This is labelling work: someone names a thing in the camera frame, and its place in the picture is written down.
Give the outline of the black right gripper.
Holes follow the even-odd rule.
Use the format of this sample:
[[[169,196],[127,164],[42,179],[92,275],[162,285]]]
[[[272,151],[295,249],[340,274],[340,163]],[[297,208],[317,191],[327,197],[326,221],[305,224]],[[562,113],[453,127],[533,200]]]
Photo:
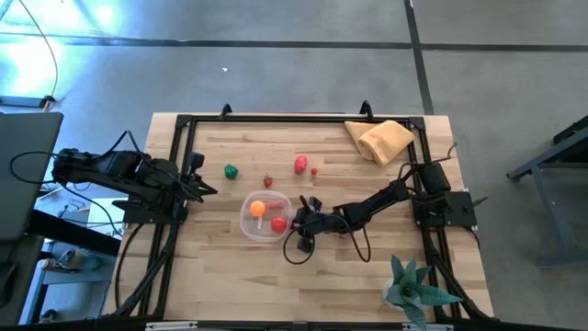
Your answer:
[[[299,198],[303,209],[296,211],[292,225],[292,228],[297,230],[299,235],[330,233],[334,230],[334,221],[330,214],[309,211],[309,205],[304,196],[300,195]],[[311,253],[313,251],[313,238],[301,237],[298,241],[298,250],[303,253]]]

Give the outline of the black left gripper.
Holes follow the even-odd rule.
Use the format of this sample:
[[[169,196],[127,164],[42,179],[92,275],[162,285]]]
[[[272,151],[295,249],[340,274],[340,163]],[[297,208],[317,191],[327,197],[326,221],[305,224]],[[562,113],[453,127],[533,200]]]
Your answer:
[[[216,191],[218,191],[201,180],[201,176],[197,174],[185,175],[177,173],[175,178],[180,188],[187,194],[188,200],[202,202],[202,197],[215,195]]]

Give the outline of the clear plastic tupperware container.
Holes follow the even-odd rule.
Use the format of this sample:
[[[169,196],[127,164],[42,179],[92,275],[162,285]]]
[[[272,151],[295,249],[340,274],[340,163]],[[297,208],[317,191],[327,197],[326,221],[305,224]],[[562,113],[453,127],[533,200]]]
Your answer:
[[[262,218],[254,217],[249,212],[250,204],[254,200],[261,200],[266,205],[266,213]],[[282,210],[269,210],[267,203],[272,200],[284,200]],[[288,229],[283,234],[275,234],[271,230],[271,220],[282,216],[288,220]],[[250,193],[243,202],[240,210],[240,227],[242,232],[252,240],[260,243],[274,243],[280,241],[290,229],[293,220],[293,208],[290,200],[282,193],[274,190],[258,190]]]

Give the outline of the folded yellow towel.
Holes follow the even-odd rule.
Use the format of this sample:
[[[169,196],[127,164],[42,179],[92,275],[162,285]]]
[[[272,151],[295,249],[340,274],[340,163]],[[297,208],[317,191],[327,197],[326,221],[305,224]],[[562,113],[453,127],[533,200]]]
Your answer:
[[[346,121],[345,127],[359,154],[379,166],[388,165],[414,140],[414,134],[394,120],[379,124]]]

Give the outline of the green artificial succulent plant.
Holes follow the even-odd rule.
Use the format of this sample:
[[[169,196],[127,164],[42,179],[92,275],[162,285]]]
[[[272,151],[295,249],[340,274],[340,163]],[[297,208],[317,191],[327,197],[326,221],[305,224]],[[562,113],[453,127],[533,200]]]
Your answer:
[[[401,291],[404,300],[402,310],[409,321],[421,331],[427,330],[425,306],[442,306],[462,301],[456,295],[424,284],[424,279],[432,268],[430,266],[417,268],[414,258],[404,266],[399,258],[391,256],[390,266],[393,283]]]

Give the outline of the grey side table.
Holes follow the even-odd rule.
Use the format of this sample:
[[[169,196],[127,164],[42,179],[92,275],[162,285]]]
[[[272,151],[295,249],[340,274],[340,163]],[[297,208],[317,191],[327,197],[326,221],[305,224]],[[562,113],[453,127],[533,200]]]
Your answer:
[[[60,112],[0,114],[0,241],[24,234],[62,120]]]

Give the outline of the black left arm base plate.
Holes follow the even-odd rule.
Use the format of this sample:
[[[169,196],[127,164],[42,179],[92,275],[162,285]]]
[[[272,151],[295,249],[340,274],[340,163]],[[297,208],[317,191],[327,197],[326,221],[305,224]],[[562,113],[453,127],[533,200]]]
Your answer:
[[[148,224],[182,224],[187,219],[185,203],[147,203],[140,200],[114,200],[112,205],[123,210],[123,222]]]

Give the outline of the black aluminium table frame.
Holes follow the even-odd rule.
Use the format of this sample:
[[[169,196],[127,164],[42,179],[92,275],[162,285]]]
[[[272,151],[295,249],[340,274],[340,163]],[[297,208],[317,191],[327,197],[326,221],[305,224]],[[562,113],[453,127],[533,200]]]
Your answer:
[[[376,215],[354,240],[322,234],[312,257],[294,242],[259,243],[240,228],[244,199],[262,188],[262,177],[293,204],[314,196],[329,211],[361,201],[392,181],[411,157],[441,159],[450,185],[464,187],[449,120],[412,118],[415,143],[389,165],[363,159],[334,114],[156,113],[147,151],[168,156],[173,145],[191,144],[206,157],[201,173],[217,194],[194,203],[180,227],[164,315],[169,320],[401,322],[404,314],[384,303],[390,259],[425,262],[422,234],[410,202]],[[306,155],[306,171],[294,162]],[[224,176],[227,164],[237,178]],[[316,167],[318,175],[312,176]]]

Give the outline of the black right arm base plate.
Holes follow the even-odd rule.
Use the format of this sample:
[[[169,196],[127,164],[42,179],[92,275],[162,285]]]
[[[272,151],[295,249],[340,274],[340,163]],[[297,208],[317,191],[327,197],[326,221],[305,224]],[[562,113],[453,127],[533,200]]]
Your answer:
[[[444,191],[434,196],[412,196],[415,222],[424,227],[477,226],[473,201],[468,192]]]

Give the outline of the blue-grey metal bench frame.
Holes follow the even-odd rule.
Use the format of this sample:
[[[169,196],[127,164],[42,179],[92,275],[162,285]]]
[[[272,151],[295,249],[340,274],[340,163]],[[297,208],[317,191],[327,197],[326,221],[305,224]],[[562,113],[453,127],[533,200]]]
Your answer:
[[[548,145],[506,173],[513,183],[531,186],[531,233],[545,239],[534,258],[539,268],[588,262],[588,115],[563,129]]]

